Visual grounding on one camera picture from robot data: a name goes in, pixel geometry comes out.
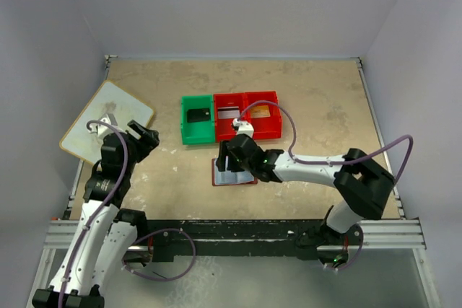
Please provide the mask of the red leather card holder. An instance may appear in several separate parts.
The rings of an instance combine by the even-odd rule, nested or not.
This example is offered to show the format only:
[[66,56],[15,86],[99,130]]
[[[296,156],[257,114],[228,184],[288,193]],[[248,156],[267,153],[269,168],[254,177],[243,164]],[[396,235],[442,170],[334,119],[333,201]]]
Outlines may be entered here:
[[217,158],[212,159],[212,185],[229,186],[229,185],[255,185],[258,180],[247,171],[231,172],[225,170],[220,172],[216,166]]

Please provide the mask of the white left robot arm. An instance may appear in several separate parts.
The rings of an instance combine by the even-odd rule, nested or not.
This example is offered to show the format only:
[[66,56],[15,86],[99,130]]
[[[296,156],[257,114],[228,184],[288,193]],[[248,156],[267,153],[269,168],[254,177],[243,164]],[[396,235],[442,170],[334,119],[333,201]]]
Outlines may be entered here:
[[145,213],[121,204],[136,164],[159,146],[159,134],[135,120],[126,132],[105,127],[109,133],[85,184],[77,230],[48,288],[35,291],[34,307],[103,307],[103,289],[127,247],[148,237]]

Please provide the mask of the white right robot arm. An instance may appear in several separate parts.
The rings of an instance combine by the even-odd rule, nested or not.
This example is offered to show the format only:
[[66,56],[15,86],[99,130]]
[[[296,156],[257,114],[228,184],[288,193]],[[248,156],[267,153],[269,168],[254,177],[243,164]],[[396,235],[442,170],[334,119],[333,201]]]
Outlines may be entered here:
[[359,221],[382,218],[395,178],[359,149],[334,157],[291,157],[282,149],[262,149],[250,136],[221,141],[219,172],[247,172],[261,182],[308,182],[335,188],[342,201],[328,210],[321,236],[339,243]]

